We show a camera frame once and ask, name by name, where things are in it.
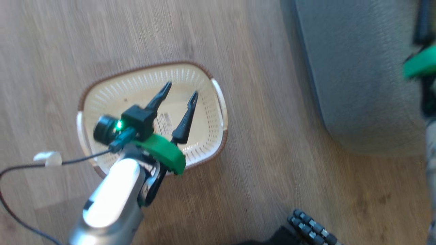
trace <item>black cable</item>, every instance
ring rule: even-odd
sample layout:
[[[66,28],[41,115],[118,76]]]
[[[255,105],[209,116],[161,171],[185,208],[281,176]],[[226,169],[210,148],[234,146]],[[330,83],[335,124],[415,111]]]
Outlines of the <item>black cable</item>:
[[[104,155],[106,153],[109,153],[110,150],[106,150],[106,151],[102,151],[100,153],[94,154],[94,155],[90,155],[87,157],[83,157],[83,158],[78,158],[78,159],[74,159],[74,160],[70,160],[70,161],[63,161],[62,165],[68,165],[68,164],[73,164],[73,163],[79,163],[79,162],[83,162],[85,160],[94,158],[94,157],[98,157],[101,155]],[[14,166],[14,167],[9,167],[6,168],[5,170],[1,171],[0,173],[0,180],[3,177],[4,174],[14,171],[14,170],[20,170],[20,169],[29,169],[29,168],[40,168],[40,167],[45,167],[44,163],[40,163],[40,164],[30,164],[30,165],[19,165],[19,166]],[[3,207],[6,209],[6,211],[9,213],[9,215],[11,215],[12,218],[14,218],[14,220],[16,222],[18,222],[20,225],[22,225],[24,228],[26,228],[27,230],[40,235],[50,241],[52,241],[54,244],[56,245],[62,245],[62,243],[60,243],[58,240],[56,240],[55,238],[53,238],[52,236],[50,236],[47,233],[44,233],[36,228],[31,227],[30,225],[26,224],[24,221],[22,221],[20,218],[18,218],[18,216],[11,210],[11,208],[9,207],[9,205],[7,205],[5,199],[3,198],[3,194],[0,190],[0,201],[1,204],[3,205]]]

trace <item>basket rim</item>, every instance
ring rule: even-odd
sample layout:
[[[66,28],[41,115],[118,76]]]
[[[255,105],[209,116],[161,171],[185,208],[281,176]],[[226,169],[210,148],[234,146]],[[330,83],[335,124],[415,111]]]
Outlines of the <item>basket rim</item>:
[[[134,67],[132,69],[128,69],[128,70],[125,70],[122,72],[112,73],[110,75],[103,76],[102,78],[99,78],[97,81],[93,82],[91,85],[89,85],[87,88],[85,88],[85,91],[80,96],[78,110],[83,111],[84,106],[85,106],[86,96],[88,96],[88,94],[92,90],[92,88],[94,88],[95,86],[97,86],[98,84],[100,84],[102,82],[105,82],[105,81],[112,79],[112,78],[116,78],[118,76],[125,75],[127,73],[135,72],[135,71],[140,71],[140,70],[144,70],[144,69],[148,69],[148,68],[154,68],[154,67],[162,66],[162,65],[178,65],[178,64],[189,64],[189,65],[196,66],[196,67],[200,68],[208,76],[209,79],[214,78],[212,76],[211,72],[207,68],[205,68],[204,66],[202,66],[201,64],[199,64],[197,62],[189,61],[189,60],[158,62],[158,63],[153,63],[151,65],[145,65],[145,66],[142,65],[142,66]]]
[[[148,69],[148,68],[154,68],[154,67],[162,66],[162,65],[178,65],[178,64],[189,64],[189,65],[196,66],[197,68],[201,69],[207,75],[207,77],[210,80],[212,80],[214,78],[212,76],[211,72],[207,68],[205,68],[204,66],[202,66],[201,64],[199,64],[197,62],[190,61],[190,60],[178,60],[178,61],[170,61],[170,62],[157,62],[157,63],[153,63],[151,65],[137,66],[137,67],[134,67],[132,69],[127,69],[125,71],[121,71],[121,72],[118,72],[118,73],[114,72],[114,73],[112,73],[110,75],[103,76],[102,78],[97,79],[95,82],[93,82],[87,88],[85,88],[84,92],[82,93],[82,95],[80,96],[80,99],[79,99],[78,112],[83,112],[84,107],[85,107],[85,99],[88,96],[89,92],[95,86],[97,86],[98,84],[100,84],[102,82],[105,82],[105,81],[107,81],[109,79],[112,79],[112,78],[115,78],[115,77],[118,77],[118,76],[125,75],[127,73],[135,72],[135,71],[140,71],[140,70],[144,70],[144,69]],[[220,143],[218,149],[210,157],[208,157],[208,158],[206,158],[206,159],[204,159],[204,160],[202,160],[200,162],[197,162],[197,163],[194,163],[194,164],[190,165],[187,168],[187,170],[191,169],[191,168],[194,168],[196,166],[199,166],[199,165],[201,165],[203,163],[209,162],[209,161],[215,159],[219,154],[221,154],[221,152],[224,150],[225,144],[227,143],[227,131],[228,131],[227,128],[223,130],[221,143]],[[94,165],[92,163],[91,163],[91,165],[93,166],[93,168],[94,168],[95,172],[98,174],[98,176],[100,176],[102,179],[106,177],[106,174],[103,172],[103,170],[100,168],[100,166]]]

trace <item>basket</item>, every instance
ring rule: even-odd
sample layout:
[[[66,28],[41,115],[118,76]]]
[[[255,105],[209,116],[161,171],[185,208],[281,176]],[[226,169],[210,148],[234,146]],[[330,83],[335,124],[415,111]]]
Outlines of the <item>basket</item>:
[[[172,81],[167,98],[154,120],[155,133],[171,139],[187,110],[187,102],[194,91],[198,102],[192,121],[188,143],[179,145],[186,156],[186,169],[217,157],[227,140],[227,109],[217,81],[203,67],[181,61],[153,65],[102,79],[83,93],[77,113],[77,134],[83,153],[91,155],[107,149],[92,136],[101,115],[120,117],[134,104],[145,107],[155,94]],[[100,177],[105,177],[119,156],[106,154],[91,159]]]

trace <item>white cable clip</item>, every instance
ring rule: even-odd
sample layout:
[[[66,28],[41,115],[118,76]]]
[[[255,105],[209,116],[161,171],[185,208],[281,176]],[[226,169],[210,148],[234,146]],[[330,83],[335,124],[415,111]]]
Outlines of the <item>white cable clip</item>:
[[[44,163],[45,166],[60,166],[62,165],[61,153],[58,151],[40,152],[33,157],[34,162]]]

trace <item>wooden floor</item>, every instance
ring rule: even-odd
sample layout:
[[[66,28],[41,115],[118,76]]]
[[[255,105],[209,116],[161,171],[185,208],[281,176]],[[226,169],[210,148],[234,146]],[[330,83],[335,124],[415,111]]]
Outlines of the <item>wooden floor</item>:
[[[268,238],[303,208],[345,244],[425,244],[424,159],[345,152],[323,129],[288,1],[3,0],[0,167],[40,151],[82,156],[78,99],[113,72],[189,59],[228,105],[221,156],[164,181],[135,245]],[[65,240],[101,179],[89,164],[2,180],[20,217]],[[48,245],[0,208],[2,244]]]

